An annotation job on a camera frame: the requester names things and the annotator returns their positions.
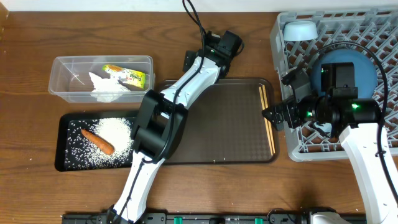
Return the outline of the light blue cup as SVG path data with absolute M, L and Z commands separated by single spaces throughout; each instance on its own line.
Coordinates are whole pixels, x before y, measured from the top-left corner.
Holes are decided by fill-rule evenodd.
M 313 123 L 313 128 L 316 129 L 319 133 L 320 132 L 330 133 L 332 130 L 332 126 L 330 123 L 315 122 Z

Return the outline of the yellow-green snack wrapper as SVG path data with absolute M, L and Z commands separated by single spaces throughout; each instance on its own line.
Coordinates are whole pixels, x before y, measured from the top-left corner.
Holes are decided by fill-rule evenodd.
M 104 65 L 102 70 L 108 73 L 111 78 L 121 81 L 127 85 L 132 85 L 143 89 L 146 84 L 146 74 L 144 72 L 122 68 L 111 64 Z

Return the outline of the light blue bowl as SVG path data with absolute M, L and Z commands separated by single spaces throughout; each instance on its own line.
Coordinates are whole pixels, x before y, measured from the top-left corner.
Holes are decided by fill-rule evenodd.
M 317 26 L 312 21 L 290 22 L 285 25 L 283 35 L 290 42 L 313 40 L 318 37 Z

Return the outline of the dark blue plate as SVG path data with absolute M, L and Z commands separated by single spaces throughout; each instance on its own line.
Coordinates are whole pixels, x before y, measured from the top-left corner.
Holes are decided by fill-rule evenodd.
M 349 63 L 354 65 L 355 87 L 358 87 L 358 98 L 371 98 L 377 87 L 377 72 L 374 64 L 362 53 L 351 49 L 332 50 L 317 60 L 309 75 L 313 90 L 323 96 L 321 90 L 321 64 Z

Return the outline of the white napkin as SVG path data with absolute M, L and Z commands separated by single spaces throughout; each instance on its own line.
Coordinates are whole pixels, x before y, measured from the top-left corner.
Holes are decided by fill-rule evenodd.
M 89 72 L 94 90 L 90 95 L 96 98 L 97 102 L 110 103 L 120 98 L 124 93 L 130 90 L 120 84 L 118 80 L 113 78 L 101 78 L 100 76 Z

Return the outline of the orange carrot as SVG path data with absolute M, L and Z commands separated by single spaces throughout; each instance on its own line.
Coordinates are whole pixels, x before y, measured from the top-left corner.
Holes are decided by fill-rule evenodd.
M 107 141 L 102 139 L 101 137 L 99 137 L 85 129 L 82 129 L 81 133 L 87 140 L 92 142 L 96 147 L 98 147 L 100 149 L 100 151 L 102 151 L 106 155 L 112 155 L 114 153 L 114 151 L 115 151 L 114 147 L 110 143 L 108 143 Z

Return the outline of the white rice pile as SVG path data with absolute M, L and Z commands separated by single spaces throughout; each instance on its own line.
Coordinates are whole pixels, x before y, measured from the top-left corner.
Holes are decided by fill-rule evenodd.
M 131 118 L 80 119 L 68 123 L 63 168 L 72 170 L 112 169 L 130 166 Z M 111 155 L 83 136 L 83 130 L 105 140 L 114 147 Z

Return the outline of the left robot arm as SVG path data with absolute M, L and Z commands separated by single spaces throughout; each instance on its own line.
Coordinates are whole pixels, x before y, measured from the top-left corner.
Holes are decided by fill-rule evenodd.
M 226 76 L 237 49 L 204 47 L 185 55 L 183 76 L 172 86 L 144 96 L 133 122 L 132 165 L 119 200 L 108 209 L 107 223 L 135 223 L 146 209 L 157 172 L 180 144 L 193 102 Z

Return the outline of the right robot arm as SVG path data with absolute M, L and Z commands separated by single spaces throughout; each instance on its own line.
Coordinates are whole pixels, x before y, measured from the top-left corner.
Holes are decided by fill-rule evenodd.
M 397 167 L 384 128 L 384 117 L 373 99 L 295 98 L 262 111 L 278 131 L 306 121 L 330 123 L 348 155 L 361 192 L 368 223 L 397 223 Z

